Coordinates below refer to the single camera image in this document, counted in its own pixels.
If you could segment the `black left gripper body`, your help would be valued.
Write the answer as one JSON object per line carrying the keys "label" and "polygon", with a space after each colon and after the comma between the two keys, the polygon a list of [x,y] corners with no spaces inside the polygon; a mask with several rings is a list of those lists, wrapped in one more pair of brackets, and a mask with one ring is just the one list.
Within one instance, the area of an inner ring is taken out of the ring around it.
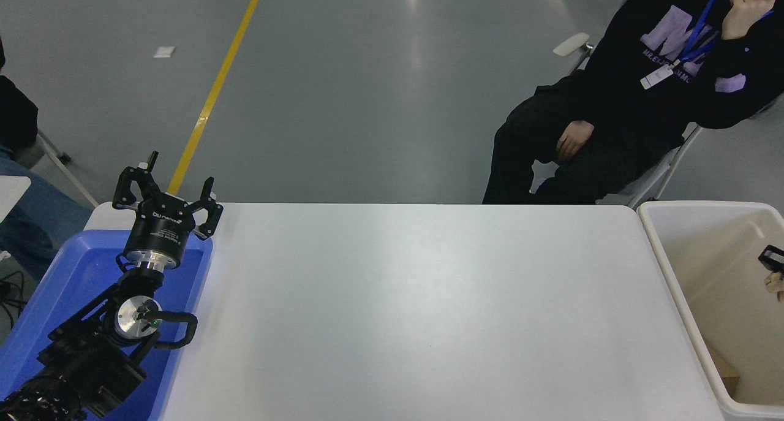
{"label": "black left gripper body", "polygon": [[135,222],[123,250],[128,260],[140,260],[143,253],[157,253],[166,265],[180,265],[189,234],[194,229],[189,204],[165,193],[142,200],[135,207]]}

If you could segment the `person's right hand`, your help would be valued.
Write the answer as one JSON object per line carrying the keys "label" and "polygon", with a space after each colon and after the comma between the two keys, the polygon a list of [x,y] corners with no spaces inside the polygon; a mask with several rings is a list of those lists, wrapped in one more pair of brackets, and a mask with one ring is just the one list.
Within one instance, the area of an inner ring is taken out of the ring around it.
{"label": "person's right hand", "polygon": [[594,125],[587,121],[570,122],[556,143],[557,163],[568,163],[584,147],[594,133]]}

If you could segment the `person's left hand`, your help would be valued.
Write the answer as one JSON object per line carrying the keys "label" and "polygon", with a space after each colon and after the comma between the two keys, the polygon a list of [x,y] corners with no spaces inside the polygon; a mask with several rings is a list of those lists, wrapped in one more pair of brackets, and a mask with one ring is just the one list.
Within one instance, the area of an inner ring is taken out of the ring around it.
{"label": "person's left hand", "polygon": [[750,28],[772,10],[775,0],[730,0],[730,5],[722,22],[722,40],[747,36]]}

